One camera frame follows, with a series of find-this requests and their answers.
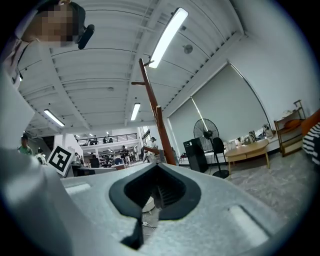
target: wooden table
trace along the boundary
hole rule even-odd
[[[267,139],[262,139],[254,143],[251,143],[249,145],[243,145],[235,149],[229,150],[227,153],[225,153],[225,156],[228,158],[228,162],[229,162],[229,173],[231,174],[230,162],[235,163],[235,161],[253,158],[263,154],[265,154],[266,165],[270,169],[270,163],[269,163],[269,158],[267,153],[268,144],[269,144],[269,141]]]
[[[123,170],[126,168],[124,163],[115,164],[115,165],[112,165],[111,167],[116,168],[117,171]]]

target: black cable slot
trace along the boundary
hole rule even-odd
[[[162,208],[159,220],[179,220],[197,206],[201,190],[193,180],[161,163],[116,181],[109,190],[111,202],[122,215],[137,219],[133,233],[121,241],[133,249],[143,244],[142,208],[151,195]]]

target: desk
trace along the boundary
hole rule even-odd
[[[267,167],[270,169],[270,163],[267,153],[268,144],[269,141],[267,139],[262,139],[249,145],[243,145],[229,150],[227,153],[225,153],[225,156],[228,158],[229,162],[229,173],[231,174],[230,162],[253,158],[263,154],[265,154]]]
[[[109,172],[114,172],[116,171],[116,168],[88,168],[88,167],[77,167],[77,166],[72,166],[72,172],[69,173],[67,177],[80,177],[80,176],[87,176],[87,175],[95,175],[95,174],[104,174],[104,173],[109,173]]]

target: white shirt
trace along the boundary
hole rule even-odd
[[[40,154],[40,153],[39,153],[39,154],[36,154],[36,155],[35,155],[35,158],[36,158],[36,159],[40,158],[40,159],[42,160],[42,164],[43,164],[43,165],[46,165],[46,164],[47,164],[46,159],[45,159],[45,157],[44,157],[42,154]]]
[[[149,141],[147,142],[146,146],[149,147],[149,148],[158,148],[158,146],[156,145],[156,143],[155,143],[155,142],[152,142],[151,140],[149,140]],[[148,152],[146,153],[147,156],[154,155],[154,154],[155,154],[155,153],[152,153],[152,152],[150,152],[150,151],[148,151]]]

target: black speaker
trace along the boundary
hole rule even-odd
[[[204,173],[208,169],[208,163],[200,139],[194,138],[184,142],[183,145],[191,170]]]

